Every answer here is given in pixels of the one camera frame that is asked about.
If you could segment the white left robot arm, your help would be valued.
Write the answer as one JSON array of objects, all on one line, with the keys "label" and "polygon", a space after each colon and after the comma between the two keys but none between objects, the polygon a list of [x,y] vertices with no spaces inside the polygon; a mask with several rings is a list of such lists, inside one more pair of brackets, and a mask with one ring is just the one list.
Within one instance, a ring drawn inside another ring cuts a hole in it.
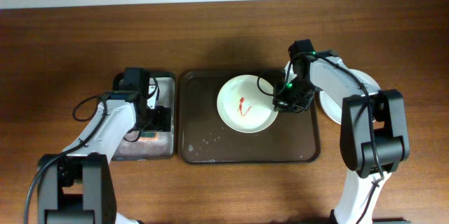
[{"label": "white left robot arm", "polygon": [[121,141],[135,132],[174,132],[171,107],[150,107],[155,93],[110,91],[78,138],[59,154],[45,154],[30,186],[37,193],[38,223],[132,223],[119,213],[109,169]]}]

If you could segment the orange green sponge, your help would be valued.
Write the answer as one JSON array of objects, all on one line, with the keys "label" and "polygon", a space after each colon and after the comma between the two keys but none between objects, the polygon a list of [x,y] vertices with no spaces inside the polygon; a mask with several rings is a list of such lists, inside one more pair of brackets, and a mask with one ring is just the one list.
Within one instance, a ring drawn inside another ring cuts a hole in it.
[{"label": "orange green sponge", "polygon": [[167,142],[167,138],[166,132],[143,131],[138,140],[144,143],[162,143]]}]

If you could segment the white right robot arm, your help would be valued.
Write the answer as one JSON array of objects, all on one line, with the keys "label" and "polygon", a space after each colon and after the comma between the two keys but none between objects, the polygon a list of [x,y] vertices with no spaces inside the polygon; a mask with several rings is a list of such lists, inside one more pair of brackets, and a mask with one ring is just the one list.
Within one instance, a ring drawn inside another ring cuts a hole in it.
[{"label": "white right robot arm", "polygon": [[342,110],[340,153],[348,172],[331,223],[372,223],[384,184],[410,154],[403,96],[356,76],[333,51],[290,51],[273,104],[279,112],[301,113],[314,93],[327,93]]}]

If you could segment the cream plate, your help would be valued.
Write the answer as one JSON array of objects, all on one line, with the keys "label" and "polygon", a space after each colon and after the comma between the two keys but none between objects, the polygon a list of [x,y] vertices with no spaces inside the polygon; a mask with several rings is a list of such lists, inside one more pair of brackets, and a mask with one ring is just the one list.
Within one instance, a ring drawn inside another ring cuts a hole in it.
[{"label": "cream plate", "polygon": [[227,81],[217,95],[217,111],[223,122],[240,133],[257,133],[277,118],[272,103],[273,86],[255,75],[243,74]]}]

